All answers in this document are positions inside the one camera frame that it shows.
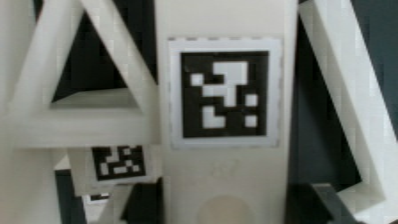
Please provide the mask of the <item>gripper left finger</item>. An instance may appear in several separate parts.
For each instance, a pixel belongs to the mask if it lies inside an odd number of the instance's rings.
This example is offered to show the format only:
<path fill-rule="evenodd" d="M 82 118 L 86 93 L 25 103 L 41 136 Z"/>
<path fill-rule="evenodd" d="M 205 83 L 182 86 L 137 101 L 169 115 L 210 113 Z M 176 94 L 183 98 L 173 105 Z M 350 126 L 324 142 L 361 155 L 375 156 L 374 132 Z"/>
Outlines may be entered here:
<path fill-rule="evenodd" d="M 134 186 L 121 220 L 127 224 L 164 224 L 164 183 Z"/>

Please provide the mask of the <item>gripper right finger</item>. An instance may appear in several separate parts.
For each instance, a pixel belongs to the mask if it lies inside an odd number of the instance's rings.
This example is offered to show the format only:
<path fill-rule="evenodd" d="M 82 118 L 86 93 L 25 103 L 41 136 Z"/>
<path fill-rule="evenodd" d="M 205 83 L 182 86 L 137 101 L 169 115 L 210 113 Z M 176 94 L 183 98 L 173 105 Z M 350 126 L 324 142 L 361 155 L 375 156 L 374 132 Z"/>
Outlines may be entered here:
<path fill-rule="evenodd" d="M 329 183 L 290 186 L 285 224 L 363 224 L 354 218 Z"/>

